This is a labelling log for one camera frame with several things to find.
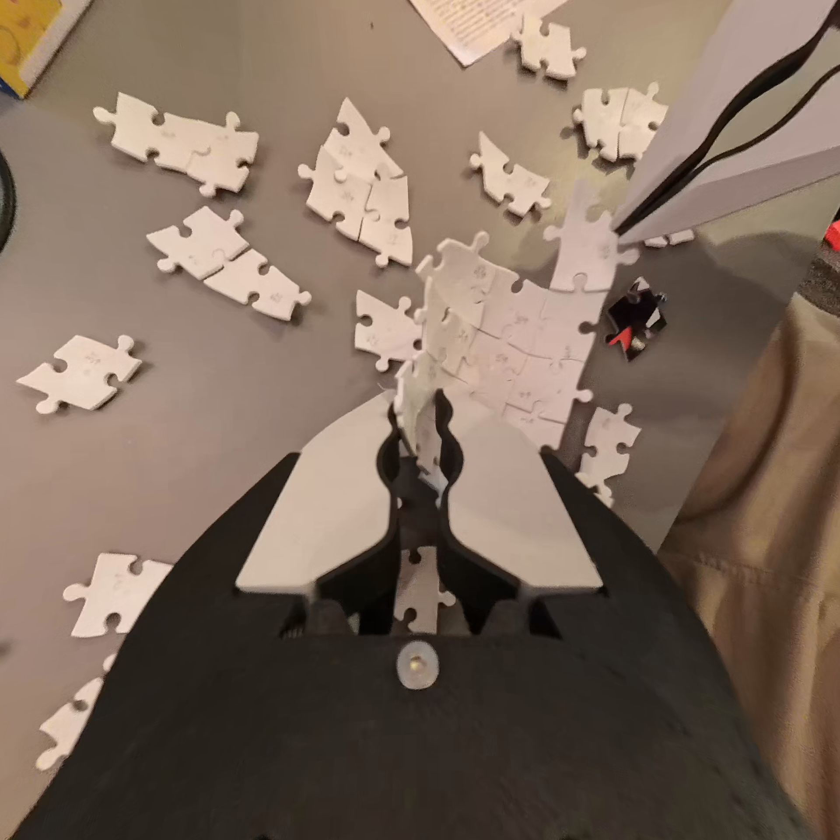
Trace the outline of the dark printed puzzle piece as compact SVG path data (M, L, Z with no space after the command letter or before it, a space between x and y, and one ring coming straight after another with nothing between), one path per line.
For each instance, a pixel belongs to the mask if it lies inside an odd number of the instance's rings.
M638 277L607 310L611 330L604 343L620 348L627 362L635 360L652 340L666 327L663 306L667 296L651 288L643 277Z

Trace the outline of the single white puzzle piece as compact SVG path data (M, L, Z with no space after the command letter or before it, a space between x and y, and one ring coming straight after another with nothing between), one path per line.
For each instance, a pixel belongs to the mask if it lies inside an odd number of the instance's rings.
M595 221L587 218L589 208L600 200L600 192L585 178L574 182L561 226L549 225L543 240L559 240L559 250L549 288L574 291L574 279L583 277L584 291L609 291L619 266L637 262L637 247L620 246L612 231L612 216L604 211Z

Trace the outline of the white instruction leaflet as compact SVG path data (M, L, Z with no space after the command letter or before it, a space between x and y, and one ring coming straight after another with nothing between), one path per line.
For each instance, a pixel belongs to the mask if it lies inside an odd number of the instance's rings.
M509 40L525 14L543 18L565 1L410 1L463 68Z

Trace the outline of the person's beige trousers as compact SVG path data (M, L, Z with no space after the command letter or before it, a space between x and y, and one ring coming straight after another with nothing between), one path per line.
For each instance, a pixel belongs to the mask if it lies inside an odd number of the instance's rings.
M839 835L838 303L794 294L658 558L813 831Z

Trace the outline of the white puzzle pieces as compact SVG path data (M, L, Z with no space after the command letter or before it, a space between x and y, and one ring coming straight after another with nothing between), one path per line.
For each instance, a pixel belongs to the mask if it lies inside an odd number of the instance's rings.
M111 145L142 162L154 160L167 171L180 172L199 182L205 205L185 218L182 226L170 226L147 235L150 245L160 250L160 271L181 273L200 280L207 289L252 307L279 322L290 322L296 308L305 308L311 294L288 278L267 258L246 244L238 232L243 217L231 211L222 218L207 201L219 190L238 193L256 157L259 135L241 131L240 120L228 112L223 125L188 119L171 113L160 114L152 105L119 92L111 111L97 106L94 118L113 128ZM376 252L379 267L390 262L411 266L413 240L408 222L407 177L384 152L390 137L386 128L372 133L358 109L345 98L338 117L347 130L333 129L318 151L314 168L301 164L298 174L311 182L308 207L328 223L339 217L337 229L353 241ZM549 181L515 164L505 169L508 158L479 132L480 152L472 154L470 166L482 170L484 189L494 201L510 198L508 210L523 215L537 204L546 207L539 192ZM411 312L411 299L400 297L389 306L366 291L357 290L353 345L358 351L376 356L376 369L387 373L391 362L409 361L421 346L421 330ZM132 355L136 342L121 335L116 346L76 335L65 342L50 362L40 364L17 383L39 394L38 414L53 416L65 408L97 411L120 393L141 367ZM155 589L174 568L157 560L140 562L135 555L101 553L88 583L73 583L64 590L66 602L81 599L84 604L73 637L98 637L109 631L109 618L116 616L117 634L125 635L139 617ZM438 602L455 604L455 597L440 588L432 560L422 559L420 571L409 572L409 583L401 576L397 584L395 615L403 618L413 611L409 629L421 631L424 616L430 623L423 629L435 632ZM35 769L50 772L73 750L90 717L116 653L103 660L101 674L86 682L58 710L43 722L39 731L49 745L38 755Z

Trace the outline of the blue puzzle box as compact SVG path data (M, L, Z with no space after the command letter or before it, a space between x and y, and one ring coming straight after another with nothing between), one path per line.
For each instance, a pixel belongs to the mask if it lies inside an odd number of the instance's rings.
M91 1L1 1L1 89L27 98Z

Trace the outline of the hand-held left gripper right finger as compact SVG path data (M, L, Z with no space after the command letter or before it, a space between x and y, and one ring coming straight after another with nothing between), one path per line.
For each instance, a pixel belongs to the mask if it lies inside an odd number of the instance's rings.
M434 394L440 468L437 568L468 621L603 586L545 458L519 429L456 388Z

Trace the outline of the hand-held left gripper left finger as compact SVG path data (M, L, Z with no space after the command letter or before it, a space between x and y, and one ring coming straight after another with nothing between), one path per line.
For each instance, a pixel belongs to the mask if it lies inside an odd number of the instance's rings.
M301 450L247 559L249 594L332 600L347 614L393 602L401 565L391 396L375 396Z

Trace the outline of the assembled white puzzle ball section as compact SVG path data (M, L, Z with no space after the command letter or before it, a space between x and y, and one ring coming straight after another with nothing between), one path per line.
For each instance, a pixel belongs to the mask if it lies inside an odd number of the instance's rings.
M421 480L442 493L442 441L434 393L452 385L519 428L537 448L556 450L576 403L592 392L580 379L592 351L604 292L556 291L486 259L489 235L470 244L445 238L416 267L423 304L413 320L421 346L395 376L395 417Z

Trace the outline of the black round puzzle stand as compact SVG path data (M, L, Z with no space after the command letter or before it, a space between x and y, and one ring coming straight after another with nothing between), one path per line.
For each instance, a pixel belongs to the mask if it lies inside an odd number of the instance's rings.
M17 212L17 191L12 168L3 152L0 153L1 176L1 235L0 249L3 251L13 232Z

